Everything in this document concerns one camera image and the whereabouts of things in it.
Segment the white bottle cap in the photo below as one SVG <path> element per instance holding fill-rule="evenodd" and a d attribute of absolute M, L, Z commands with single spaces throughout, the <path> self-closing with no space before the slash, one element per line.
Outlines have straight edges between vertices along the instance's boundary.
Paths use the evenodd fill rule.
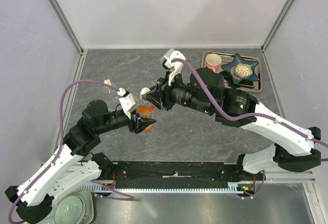
<path fill-rule="evenodd" d="M 150 92 L 151 90 L 149 88 L 142 88 L 142 90 L 140 91 L 140 95 L 144 95 L 148 92 Z"/>

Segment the orange drink bottle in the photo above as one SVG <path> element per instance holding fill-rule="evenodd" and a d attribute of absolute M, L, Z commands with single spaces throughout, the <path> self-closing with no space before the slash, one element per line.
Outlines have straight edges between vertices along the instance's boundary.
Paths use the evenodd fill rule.
<path fill-rule="evenodd" d="M 142 118 L 152 118 L 155 106 L 151 104 L 149 101 L 142 99 L 141 97 L 138 98 L 139 107 L 137 112 Z"/>

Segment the cream bottle cap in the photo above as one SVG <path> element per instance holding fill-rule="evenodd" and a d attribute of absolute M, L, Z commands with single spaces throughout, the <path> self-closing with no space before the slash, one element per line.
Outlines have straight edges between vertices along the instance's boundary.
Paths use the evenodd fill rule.
<path fill-rule="evenodd" d="M 108 87 L 108 86 L 111 86 L 112 83 L 109 79 L 105 79 L 104 84 Z"/>

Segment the clear bottle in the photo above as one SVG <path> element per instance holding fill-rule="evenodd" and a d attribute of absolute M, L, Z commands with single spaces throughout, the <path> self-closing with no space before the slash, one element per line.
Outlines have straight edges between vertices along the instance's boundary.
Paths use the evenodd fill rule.
<path fill-rule="evenodd" d="M 115 92 L 116 91 L 116 88 L 115 87 L 107 87 L 108 89 L 108 92 L 109 93 L 112 93 L 112 92 Z"/>

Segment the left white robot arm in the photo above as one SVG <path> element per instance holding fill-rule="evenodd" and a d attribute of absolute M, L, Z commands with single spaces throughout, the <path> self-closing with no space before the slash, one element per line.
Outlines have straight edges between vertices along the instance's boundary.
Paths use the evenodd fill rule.
<path fill-rule="evenodd" d="M 21 222 L 38 223 L 64 196 L 83 183 L 112 177 L 113 163 L 103 153 L 94 154 L 70 175 L 64 173 L 100 144 L 101 134 L 122 127 L 138 134 L 156 122 L 136 112 L 132 115 L 129 118 L 122 109 L 110 112 L 103 100 L 90 102 L 47 162 L 25 183 L 7 188 L 5 195 L 13 203 L 10 210 L 17 212 Z"/>

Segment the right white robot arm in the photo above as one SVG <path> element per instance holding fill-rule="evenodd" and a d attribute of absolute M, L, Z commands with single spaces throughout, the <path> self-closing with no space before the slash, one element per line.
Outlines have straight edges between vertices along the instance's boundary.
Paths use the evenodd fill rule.
<path fill-rule="evenodd" d="M 181 74 L 170 80 L 170 72 L 151 88 L 142 89 L 141 98 L 160 110 L 175 104 L 209 116 L 224 126 L 242 128 L 260 134 L 273 144 L 266 149 L 241 154 L 235 175 L 242 180 L 263 170 L 281 168 L 304 172 L 321 165 L 321 153 L 314 148 L 320 137 L 316 127 L 302 128 L 270 111 L 254 96 L 237 89 L 225 88 L 224 76 L 208 68 L 199 68 L 184 84 Z"/>

